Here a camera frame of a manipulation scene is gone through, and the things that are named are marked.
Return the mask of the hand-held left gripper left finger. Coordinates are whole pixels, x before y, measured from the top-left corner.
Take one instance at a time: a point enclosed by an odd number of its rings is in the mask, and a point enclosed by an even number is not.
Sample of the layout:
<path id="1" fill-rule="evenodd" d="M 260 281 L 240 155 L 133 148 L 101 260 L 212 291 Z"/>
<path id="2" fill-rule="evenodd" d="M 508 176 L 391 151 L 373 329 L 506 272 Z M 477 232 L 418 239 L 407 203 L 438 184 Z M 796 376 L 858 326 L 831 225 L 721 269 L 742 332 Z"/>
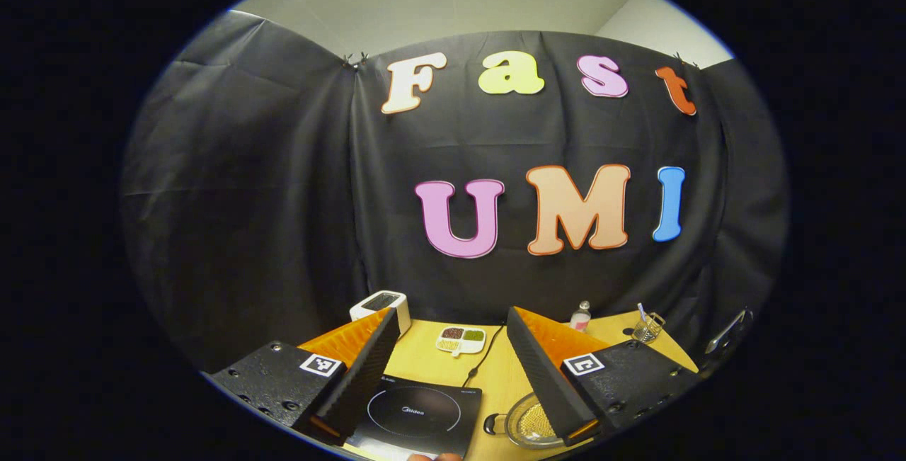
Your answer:
<path id="1" fill-rule="evenodd" d="M 397 310 L 385 307 L 302 345 L 266 343 L 210 379 L 268 418 L 340 447 L 365 415 L 398 336 Z"/>

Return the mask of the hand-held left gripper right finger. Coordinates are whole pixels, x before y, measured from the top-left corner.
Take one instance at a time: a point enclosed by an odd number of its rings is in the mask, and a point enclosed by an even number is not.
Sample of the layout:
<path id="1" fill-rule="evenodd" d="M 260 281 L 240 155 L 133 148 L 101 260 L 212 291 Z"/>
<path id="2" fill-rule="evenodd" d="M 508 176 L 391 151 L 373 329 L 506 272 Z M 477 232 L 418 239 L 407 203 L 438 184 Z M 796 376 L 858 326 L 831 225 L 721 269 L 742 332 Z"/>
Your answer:
<path id="1" fill-rule="evenodd" d="M 698 373 L 640 341 L 609 345 L 521 307 L 508 310 L 507 335 L 567 447 L 630 428 L 700 383 Z"/>

